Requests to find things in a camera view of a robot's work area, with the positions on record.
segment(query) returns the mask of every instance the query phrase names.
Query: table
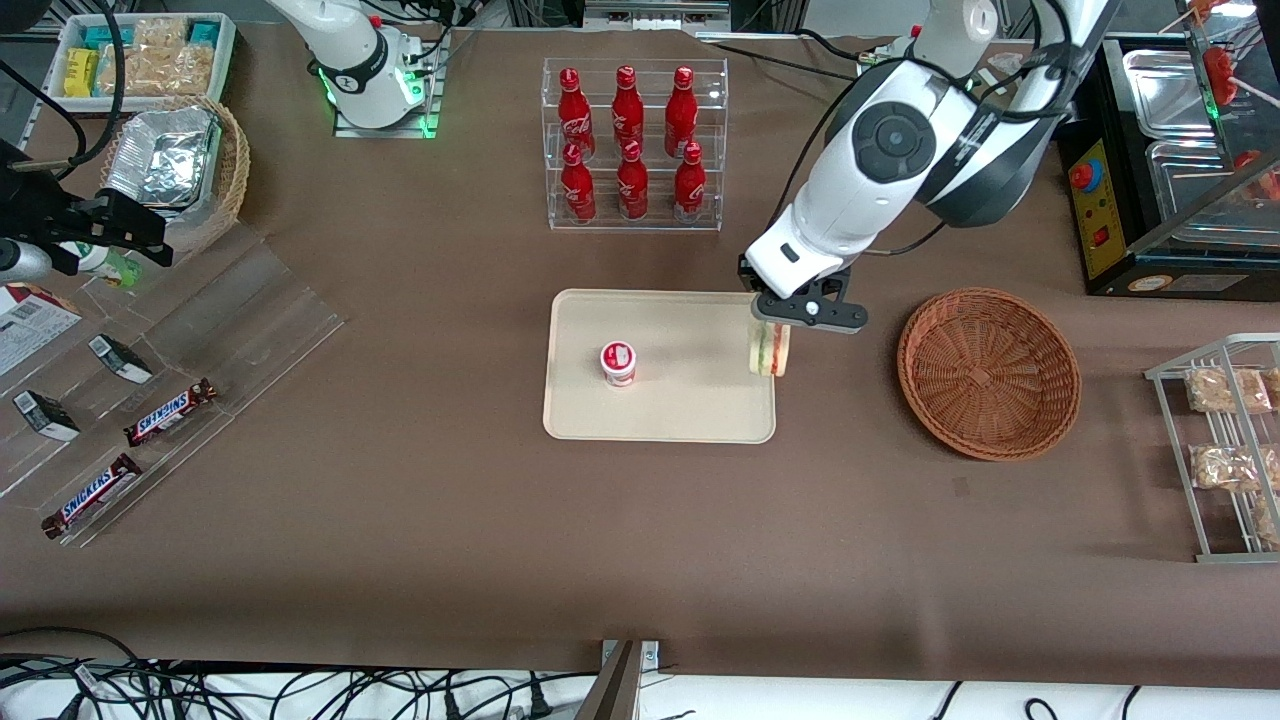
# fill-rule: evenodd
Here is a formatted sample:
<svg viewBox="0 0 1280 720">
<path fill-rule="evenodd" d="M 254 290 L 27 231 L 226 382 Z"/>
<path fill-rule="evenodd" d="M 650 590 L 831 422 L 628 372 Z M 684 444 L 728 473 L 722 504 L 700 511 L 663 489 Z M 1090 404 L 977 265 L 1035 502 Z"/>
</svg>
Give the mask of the table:
<svg viewBox="0 0 1280 720">
<path fill-rule="evenodd" d="M 87 550 L 0 505 L 0 623 L 92 626 L 150 657 L 586 669 L 595 641 L 636 635 L 685 673 L 1275 687 L 1280 573 L 1192 562 L 1140 377 L 1274 331 L 1275 309 L 1087 297 L 1052 152 L 1001 223 L 855 264 L 870 324 L 795 333 L 768 443 L 544 433 L 556 293 L 737 290 L 840 81 L 730 56 L 723 232 L 590 237 L 547 228 L 541 59 L 721 53 L 483 32 L 449 65 L 436 140 L 357 141 L 329 136 L 296 32 L 244 27 L 227 97 L 253 150 L 242 215 L 348 323 Z M 29 150 L 68 138 L 45 113 Z M 879 246 L 933 222 L 913 206 Z M 959 457 L 899 391 L 908 314 L 963 286 L 1029 300 L 1079 356 L 1079 423 L 1042 459 Z"/>
</svg>

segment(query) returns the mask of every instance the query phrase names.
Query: beige tray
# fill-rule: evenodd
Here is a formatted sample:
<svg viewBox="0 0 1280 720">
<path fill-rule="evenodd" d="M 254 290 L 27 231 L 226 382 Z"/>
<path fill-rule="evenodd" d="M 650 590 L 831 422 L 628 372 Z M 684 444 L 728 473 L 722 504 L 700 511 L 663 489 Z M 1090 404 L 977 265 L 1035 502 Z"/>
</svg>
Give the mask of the beige tray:
<svg viewBox="0 0 1280 720">
<path fill-rule="evenodd" d="M 566 290 L 552 302 L 543 427 L 559 439 L 728 442 L 773 436 L 773 378 L 748 370 L 751 295 Z M 604 382 L 600 348 L 631 343 L 636 379 Z"/>
</svg>

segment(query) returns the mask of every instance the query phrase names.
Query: red bottle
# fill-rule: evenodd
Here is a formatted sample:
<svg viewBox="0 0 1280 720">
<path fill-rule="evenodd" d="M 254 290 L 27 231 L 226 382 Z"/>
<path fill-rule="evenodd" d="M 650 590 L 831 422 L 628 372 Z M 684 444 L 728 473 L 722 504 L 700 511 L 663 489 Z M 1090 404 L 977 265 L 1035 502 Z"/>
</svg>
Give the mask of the red bottle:
<svg viewBox="0 0 1280 720">
<path fill-rule="evenodd" d="M 632 140 L 644 149 L 644 101 L 636 91 L 636 70 L 631 65 L 618 68 L 618 91 L 613 95 L 613 137 L 618 147 Z"/>
<path fill-rule="evenodd" d="M 649 211 L 649 169 L 640 160 L 640 143 L 634 140 L 622 146 L 618 211 L 628 220 L 639 220 Z"/>
<path fill-rule="evenodd" d="M 584 224 L 595 217 L 595 186 L 591 183 L 591 170 L 582 164 L 582 150 L 577 145 L 564 145 L 564 169 L 561 170 L 561 183 L 564 186 L 564 201 L 573 213 L 570 218 Z"/>
<path fill-rule="evenodd" d="M 685 161 L 676 168 L 676 222 L 691 225 L 703 210 L 703 188 L 707 170 L 703 169 L 703 146 L 691 140 L 685 145 Z"/>
<path fill-rule="evenodd" d="M 694 97 L 694 70 L 676 68 L 676 87 L 667 100 L 667 155 L 680 158 L 698 127 L 698 99 Z"/>
<path fill-rule="evenodd" d="M 582 160 L 590 160 L 595 154 L 595 135 L 591 133 L 591 104 L 582 95 L 577 70 L 561 70 L 561 129 L 564 142 L 577 145 L 582 150 Z"/>
</svg>

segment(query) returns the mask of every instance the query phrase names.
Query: metal tray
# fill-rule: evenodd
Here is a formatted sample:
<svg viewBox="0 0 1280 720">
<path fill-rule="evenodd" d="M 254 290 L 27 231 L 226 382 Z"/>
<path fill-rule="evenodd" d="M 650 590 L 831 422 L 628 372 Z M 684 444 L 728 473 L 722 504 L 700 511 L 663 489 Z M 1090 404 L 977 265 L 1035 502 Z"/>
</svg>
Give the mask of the metal tray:
<svg viewBox="0 0 1280 720">
<path fill-rule="evenodd" d="M 1196 68 L 1187 50 L 1132 50 L 1124 73 L 1138 127 L 1153 140 L 1213 137 Z"/>
<path fill-rule="evenodd" d="M 1147 149 L 1147 164 L 1161 219 L 1171 218 L 1179 208 L 1185 208 L 1226 177 L 1221 155 L 1212 142 L 1152 142 Z M 1280 202 L 1233 192 L 1188 220 L 1174 236 L 1190 242 L 1280 250 Z"/>
</svg>

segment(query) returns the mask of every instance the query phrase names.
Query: wicker basket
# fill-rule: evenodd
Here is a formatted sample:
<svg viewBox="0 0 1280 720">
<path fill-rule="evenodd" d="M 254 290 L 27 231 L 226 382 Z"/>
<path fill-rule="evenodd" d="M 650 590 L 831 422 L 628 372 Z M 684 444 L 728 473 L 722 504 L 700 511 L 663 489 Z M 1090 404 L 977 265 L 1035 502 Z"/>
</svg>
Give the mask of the wicker basket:
<svg viewBox="0 0 1280 720">
<path fill-rule="evenodd" d="M 1012 295 L 964 288 L 906 322 L 897 375 L 931 433 L 982 460 L 1027 460 L 1059 443 L 1080 410 L 1080 370 L 1044 315 Z"/>
<path fill-rule="evenodd" d="M 248 187 L 248 140 L 234 115 L 224 105 L 202 96 L 168 97 L 161 109 L 180 110 L 189 106 L 200 106 L 215 113 L 223 124 L 223 137 L 218 146 L 212 213 L 198 224 L 170 222 L 165 228 L 165 242 L 178 252 L 204 250 L 230 229 L 239 215 L 241 204 L 244 201 L 244 190 Z M 102 184 L 106 184 L 106 177 L 111 172 L 111 163 L 115 160 L 119 146 L 120 135 L 118 132 L 106 149 Z"/>
</svg>

